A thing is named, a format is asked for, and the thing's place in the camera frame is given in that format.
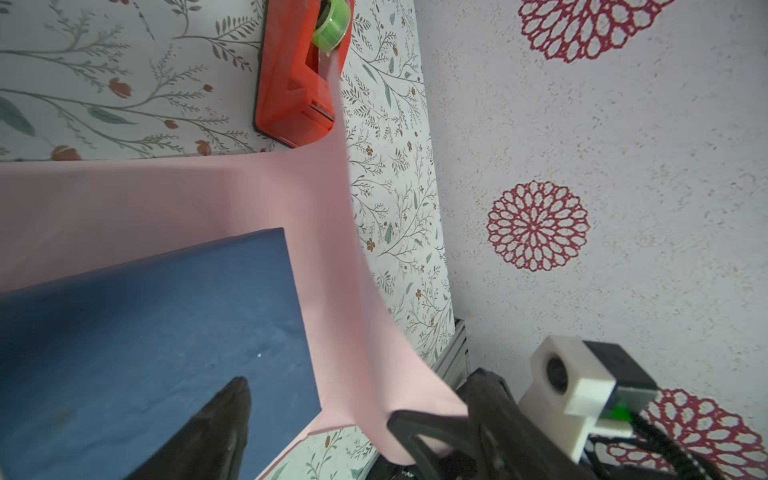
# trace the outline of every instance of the orange flower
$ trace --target orange flower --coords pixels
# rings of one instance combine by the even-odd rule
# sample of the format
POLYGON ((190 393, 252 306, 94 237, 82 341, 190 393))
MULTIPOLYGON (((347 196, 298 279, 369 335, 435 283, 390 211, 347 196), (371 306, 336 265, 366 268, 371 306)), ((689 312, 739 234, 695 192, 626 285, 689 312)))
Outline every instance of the orange flower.
POLYGON ((197 153, 200 155, 210 155, 210 145, 205 140, 198 140, 195 142, 197 144, 197 153))
POLYGON ((78 151, 68 145, 59 145, 51 152, 51 160, 82 160, 78 151))
POLYGON ((120 81, 119 77, 112 78, 109 81, 109 89, 120 98, 131 96, 131 86, 120 81))

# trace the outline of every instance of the red tape dispenser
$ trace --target red tape dispenser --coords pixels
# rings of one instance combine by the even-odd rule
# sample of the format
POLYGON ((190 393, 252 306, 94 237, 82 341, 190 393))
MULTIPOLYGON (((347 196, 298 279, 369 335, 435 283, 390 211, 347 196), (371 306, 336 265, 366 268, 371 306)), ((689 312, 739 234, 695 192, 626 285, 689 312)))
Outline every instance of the red tape dispenser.
POLYGON ((256 129, 290 147, 311 144, 333 127, 320 52, 339 49, 343 68, 354 0, 272 0, 266 10, 256 129))

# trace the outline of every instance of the floral tablecloth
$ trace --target floral tablecloth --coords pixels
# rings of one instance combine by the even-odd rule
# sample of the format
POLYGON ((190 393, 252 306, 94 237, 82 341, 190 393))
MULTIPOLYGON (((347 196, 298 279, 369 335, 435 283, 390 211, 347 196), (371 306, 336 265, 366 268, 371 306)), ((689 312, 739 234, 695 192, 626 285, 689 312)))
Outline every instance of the floral tablecloth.
MULTIPOLYGON (((0 160, 284 148, 252 128, 265 11, 263 0, 0 0, 0 160)), ((432 363, 453 315, 412 0, 357 0, 343 98, 361 248, 432 363)), ((344 429, 303 442, 269 478, 358 478, 373 454, 344 429)))

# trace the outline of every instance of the red medallion pattern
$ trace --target red medallion pattern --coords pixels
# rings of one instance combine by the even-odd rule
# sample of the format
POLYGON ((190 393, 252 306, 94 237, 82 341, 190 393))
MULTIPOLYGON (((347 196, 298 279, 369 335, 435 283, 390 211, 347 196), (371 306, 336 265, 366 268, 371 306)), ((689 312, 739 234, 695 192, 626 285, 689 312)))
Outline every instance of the red medallion pattern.
MULTIPOLYGON (((680 389, 664 389, 646 413, 656 427, 684 448, 710 460, 728 478, 768 478, 763 438, 744 425, 741 416, 726 412, 714 400, 699 399, 680 389)), ((670 470, 659 455, 631 445, 612 445, 606 453, 619 463, 670 470)))
POLYGON ((488 240, 519 269, 552 270, 587 243, 587 211, 567 187, 532 181, 504 192, 488 212, 488 240))
POLYGON ((596 58, 650 27, 674 0, 523 0, 518 14, 531 50, 546 58, 596 58))

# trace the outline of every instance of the green leaf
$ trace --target green leaf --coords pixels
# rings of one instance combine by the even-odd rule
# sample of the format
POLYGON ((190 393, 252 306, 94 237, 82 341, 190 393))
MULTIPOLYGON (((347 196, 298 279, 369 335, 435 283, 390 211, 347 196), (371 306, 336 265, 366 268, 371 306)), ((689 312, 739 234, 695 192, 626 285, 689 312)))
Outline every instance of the green leaf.
POLYGON ((22 115, 22 111, 19 110, 16 105, 11 103, 10 100, 3 97, 0 97, 0 120, 4 121, 14 130, 18 130, 30 137, 35 136, 35 128, 32 127, 32 124, 29 123, 24 115, 22 115))
POLYGON ((280 477, 280 474, 283 473, 283 470, 285 470, 287 466, 288 464, 286 463, 284 465, 281 465, 280 468, 278 468, 277 470, 275 470, 275 475, 272 475, 272 480, 277 480, 280 477))
POLYGON ((88 114, 97 120, 103 121, 105 124, 123 124, 123 125, 135 125, 136 122, 129 121, 122 118, 120 115, 113 114, 110 111, 106 111, 101 107, 94 105, 88 109, 88 114))
POLYGON ((368 75, 371 76, 371 78, 373 79, 374 82, 376 82, 377 84, 379 83, 379 81, 376 80, 376 77, 373 76, 373 72, 371 72, 370 69, 366 65, 363 65, 362 69, 368 72, 368 75))

